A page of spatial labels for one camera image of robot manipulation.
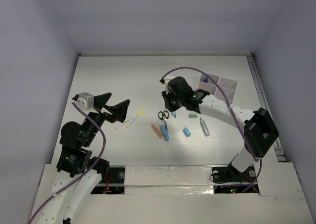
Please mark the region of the black handled scissors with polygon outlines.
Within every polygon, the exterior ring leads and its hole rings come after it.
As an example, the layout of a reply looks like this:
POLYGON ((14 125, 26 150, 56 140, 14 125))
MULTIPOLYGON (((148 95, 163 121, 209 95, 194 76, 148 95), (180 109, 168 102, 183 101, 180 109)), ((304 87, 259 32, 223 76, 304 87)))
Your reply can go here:
POLYGON ((168 128, 167 128, 167 120, 169 118, 169 112, 167 110, 159 111, 158 112, 158 118, 163 121, 165 129, 168 130, 168 128))

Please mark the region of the white marker yellow cap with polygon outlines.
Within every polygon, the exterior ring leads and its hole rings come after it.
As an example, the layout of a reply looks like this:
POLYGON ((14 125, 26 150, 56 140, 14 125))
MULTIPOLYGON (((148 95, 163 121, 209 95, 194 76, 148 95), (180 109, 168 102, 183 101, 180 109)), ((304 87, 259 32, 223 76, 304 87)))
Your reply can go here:
POLYGON ((126 125, 126 127, 130 127, 132 123, 135 122, 137 118, 139 118, 143 114, 143 110, 141 110, 136 116, 134 116, 126 125))

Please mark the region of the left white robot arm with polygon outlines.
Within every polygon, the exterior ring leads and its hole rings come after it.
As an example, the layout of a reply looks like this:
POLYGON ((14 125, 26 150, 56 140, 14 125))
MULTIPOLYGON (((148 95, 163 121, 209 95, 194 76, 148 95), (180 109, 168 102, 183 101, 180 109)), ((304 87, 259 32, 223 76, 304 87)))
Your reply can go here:
POLYGON ((38 218, 39 224, 74 224, 89 194, 124 192, 125 167, 111 167, 101 157, 106 142, 96 157, 88 150, 98 133, 105 136, 101 129, 105 121, 124 123, 126 119, 130 101, 108 106, 111 95, 109 92, 93 96, 84 92, 72 98, 72 105, 85 119, 82 124, 70 121, 62 127, 59 141, 62 149, 51 195, 29 223, 38 218))

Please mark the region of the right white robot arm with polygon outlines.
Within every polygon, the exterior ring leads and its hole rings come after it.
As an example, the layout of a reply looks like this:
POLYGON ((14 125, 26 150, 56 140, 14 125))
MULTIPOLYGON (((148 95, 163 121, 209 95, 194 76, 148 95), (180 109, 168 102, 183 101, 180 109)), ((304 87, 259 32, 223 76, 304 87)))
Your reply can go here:
POLYGON ((246 169, 263 158, 279 137, 276 125, 267 109, 256 111, 226 103, 205 90, 194 91, 183 77, 168 75, 161 81, 165 108, 174 112, 181 107, 188 111, 218 119, 235 127, 244 139, 244 148, 232 159, 227 168, 228 177, 239 180, 246 169))

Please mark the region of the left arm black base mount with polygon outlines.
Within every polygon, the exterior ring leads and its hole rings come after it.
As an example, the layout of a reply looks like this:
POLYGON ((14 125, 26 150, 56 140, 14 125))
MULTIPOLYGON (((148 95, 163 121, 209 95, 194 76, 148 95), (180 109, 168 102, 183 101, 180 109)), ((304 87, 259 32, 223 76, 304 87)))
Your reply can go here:
POLYGON ((108 176, 102 179, 91 194, 124 194, 125 166, 110 166, 108 176))

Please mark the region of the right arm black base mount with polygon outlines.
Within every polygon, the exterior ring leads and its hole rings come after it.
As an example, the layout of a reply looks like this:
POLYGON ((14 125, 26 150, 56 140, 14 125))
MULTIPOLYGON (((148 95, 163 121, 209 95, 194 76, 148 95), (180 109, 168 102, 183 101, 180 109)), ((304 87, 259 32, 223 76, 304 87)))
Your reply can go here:
POLYGON ((215 194, 258 193, 256 172, 254 166, 249 166, 244 172, 235 171, 234 167, 215 166, 209 179, 214 184, 215 194))

